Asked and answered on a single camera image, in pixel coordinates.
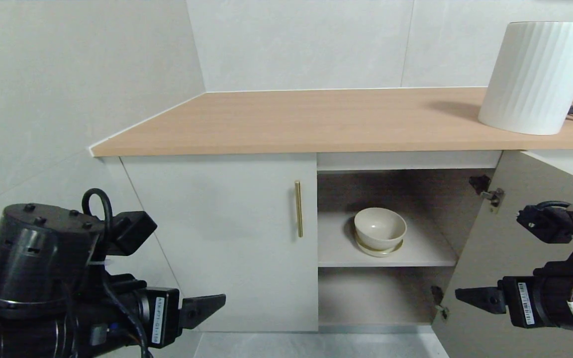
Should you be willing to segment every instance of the plate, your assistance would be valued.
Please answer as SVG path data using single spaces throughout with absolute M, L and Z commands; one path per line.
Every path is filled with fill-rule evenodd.
M 374 256 L 375 258 L 387 258 L 391 253 L 395 252 L 396 250 L 399 250 L 400 247 L 402 247 L 402 245 L 404 245 L 404 240 L 402 240 L 400 243 L 398 243 L 396 245 L 396 247 L 393 247 L 392 249 L 375 250 L 375 249 L 365 245 L 362 242 L 362 240 L 360 239 L 359 234 L 357 234 L 357 233 L 354 233 L 354 234 L 355 234 L 355 243 L 357 243 L 357 246 L 360 248 L 360 250 L 362 250 L 362 252 L 364 252 L 364 254 Z

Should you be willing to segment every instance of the white label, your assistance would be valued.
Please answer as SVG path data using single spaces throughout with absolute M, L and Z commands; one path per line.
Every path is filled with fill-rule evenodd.
M 152 327 L 152 343 L 161 342 L 161 330 L 163 325 L 163 311 L 165 310 L 165 297 L 156 297 L 154 308 L 154 321 Z
M 532 312 L 530 295 L 527 293 L 527 285 L 524 282 L 519 282 L 519 292 L 521 293 L 521 304 L 523 304 L 523 312 L 525 313 L 525 323 L 531 326 L 535 323 L 534 312 Z

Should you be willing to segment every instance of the cabinet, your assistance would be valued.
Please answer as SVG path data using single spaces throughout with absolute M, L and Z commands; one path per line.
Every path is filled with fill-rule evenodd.
M 432 326 L 451 357 L 573 356 L 571 332 L 515 328 L 507 315 L 453 294 L 566 259 L 573 244 L 539 242 L 515 215 L 527 204 L 573 201 L 573 175 L 516 151 L 503 152 L 496 168 L 490 160 L 478 168 L 426 161 L 414 166 L 423 169 L 407 170 L 357 157 L 325 159 L 322 166 L 315 154 L 124 157 L 123 163 L 159 224 L 157 238 L 184 294 L 227 294 L 225 308 L 201 326 L 205 331 Z M 470 188 L 468 178 L 477 175 L 492 177 L 490 189 L 505 190 L 498 211 Z M 395 255 L 371 258 L 355 247 L 351 218 L 369 206 L 406 219 L 407 236 Z M 435 285 L 445 292 L 448 319 L 437 315 Z
M 122 160 L 184 296 L 227 294 L 202 330 L 318 329 L 315 154 Z

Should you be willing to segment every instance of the cabinet door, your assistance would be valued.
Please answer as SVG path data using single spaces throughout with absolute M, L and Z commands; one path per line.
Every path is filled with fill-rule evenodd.
M 318 329 L 315 154 L 122 160 L 184 296 L 227 294 L 203 331 Z
M 548 261 L 564 261 L 573 243 L 549 245 L 516 222 L 527 204 L 573 202 L 573 176 L 521 152 L 503 152 L 491 190 L 505 190 L 497 214 L 482 205 L 448 285 L 433 329 L 451 358 L 573 357 L 573 333 L 558 328 L 513 327 L 509 315 L 492 315 L 455 298 L 456 288 L 495 286 L 503 276 L 529 276 Z

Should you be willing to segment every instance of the white vase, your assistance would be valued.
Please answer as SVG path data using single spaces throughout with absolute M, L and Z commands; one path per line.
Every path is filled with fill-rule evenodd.
M 507 26 L 479 121 L 525 134 L 557 134 L 573 100 L 573 22 Z

